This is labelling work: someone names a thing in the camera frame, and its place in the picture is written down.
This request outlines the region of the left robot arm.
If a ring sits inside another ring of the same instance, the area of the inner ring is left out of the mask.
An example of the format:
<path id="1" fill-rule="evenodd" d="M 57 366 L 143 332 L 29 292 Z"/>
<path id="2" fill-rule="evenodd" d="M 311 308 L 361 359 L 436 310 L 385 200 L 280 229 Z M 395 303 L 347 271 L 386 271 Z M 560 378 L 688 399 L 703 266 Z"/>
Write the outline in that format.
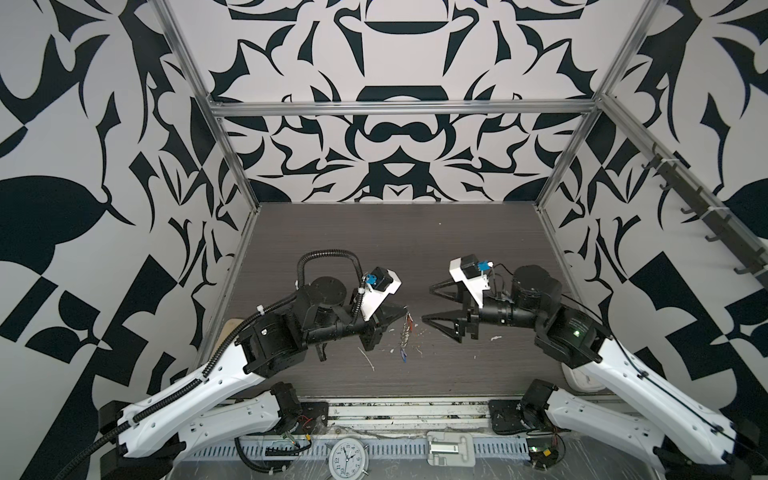
<path id="1" fill-rule="evenodd" d="M 105 445 L 103 479 L 163 479 L 191 454 L 248 434 L 291 431 L 303 412 L 294 387 L 278 382 L 253 400 L 230 397 L 303 362 L 309 349 L 326 360 L 326 346 L 357 337 L 373 350 L 389 326 L 405 317 L 389 301 L 402 282 L 391 269 L 363 271 L 343 249 L 304 254 L 295 290 L 242 321 L 208 362 L 142 401 L 112 402 L 99 411 L 99 438 L 70 460 L 57 478 L 68 479 Z"/>

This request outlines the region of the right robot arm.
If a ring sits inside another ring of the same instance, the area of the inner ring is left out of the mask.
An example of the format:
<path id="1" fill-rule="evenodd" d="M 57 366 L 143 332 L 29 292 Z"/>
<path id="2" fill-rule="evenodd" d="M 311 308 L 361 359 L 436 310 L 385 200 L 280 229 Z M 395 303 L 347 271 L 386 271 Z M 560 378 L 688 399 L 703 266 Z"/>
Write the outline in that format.
<path id="1" fill-rule="evenodd" d="M 540 266 L 517 268 L 509 290 L 495 291 L 495 267 L 472 257 L 451 262 L 450 279 L 430 294 L 460 309 L 427 314 L 423 323 L 456 342 L 479 336 L 482 324 L 534 331 L 546 355 L 596 380 L 635 410 L 620 413 L 537 379 L 516 405 L 490 404 L 493 431 L 513 435 L 569 430 L 644 461 L 667 479 L 751 479 L 767 472 L 759 428 L 705 407 L 630 354 L 613 333 L 562 303 L 562 285 Z"/>

